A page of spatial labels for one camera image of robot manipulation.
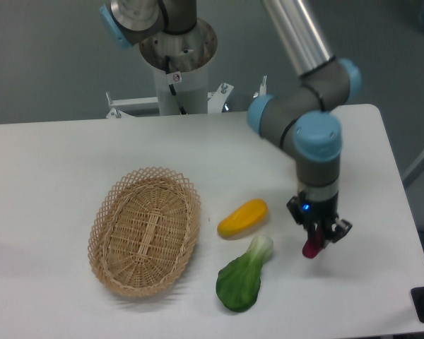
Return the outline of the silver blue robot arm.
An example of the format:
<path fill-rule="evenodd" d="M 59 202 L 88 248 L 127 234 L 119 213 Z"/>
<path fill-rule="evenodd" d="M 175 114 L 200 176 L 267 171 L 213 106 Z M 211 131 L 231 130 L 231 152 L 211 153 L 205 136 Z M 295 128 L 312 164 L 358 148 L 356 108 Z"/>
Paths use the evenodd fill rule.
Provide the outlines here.
<path fill-rule="evenodd" d="M 306 1 L 263 5 L 300 87 L 288 97 L 260 90 L 247 122 L 295 161 L 298 192 L 287 207 L 307 232 L 303 254 L 312 258 L 351 229 L 337 211 L 342 134 L 331 111 L 358 93 L 361 75 L 352 61 L 335 57 Z M 123 48 L 138 46 L 155 71 L 162 115 L 211 111 L 204 82 L 194 77 L 212 60 L 217 38 L 197 16 L 195 1 L 109 1 L 100 16 L 115 42 Z"/>

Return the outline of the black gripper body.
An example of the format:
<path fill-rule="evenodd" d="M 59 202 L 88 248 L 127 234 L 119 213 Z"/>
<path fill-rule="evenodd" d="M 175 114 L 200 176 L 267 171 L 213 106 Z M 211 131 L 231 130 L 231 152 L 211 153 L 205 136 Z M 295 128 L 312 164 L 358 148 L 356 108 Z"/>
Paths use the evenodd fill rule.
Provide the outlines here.
<path fill-rule="evenodd" d="M 301 191 L 298 199 L 300 217 L 297 224 L 306 227 L 308 223 L 321 223 L 324 228 L 331 228 L 335 223 L 335 219 L 338 217 L 338 193 L 322 201 L 313 201 L 304 191 Z"/>

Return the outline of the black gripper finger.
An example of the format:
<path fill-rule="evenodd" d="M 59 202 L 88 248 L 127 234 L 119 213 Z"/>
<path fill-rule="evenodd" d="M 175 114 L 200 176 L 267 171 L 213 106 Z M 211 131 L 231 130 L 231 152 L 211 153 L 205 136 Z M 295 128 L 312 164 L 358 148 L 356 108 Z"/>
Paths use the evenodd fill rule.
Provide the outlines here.
<path fill-rule="evenodd" d="M 315 242 L 318 217 L 314 211 L 313 202 L 300 196 L 293 196 L 286 204 L 294 221 L 303 226 L 307 232 L 307 240 Z"/>
<path fill-rule="evenodd" d="M 328 244 L 339 242 L 350 232 L 352 227 L 353 225 L 349 221 L 339 217 L 326 219 L 322 225 L 322 246 L 327 247 Z"/>

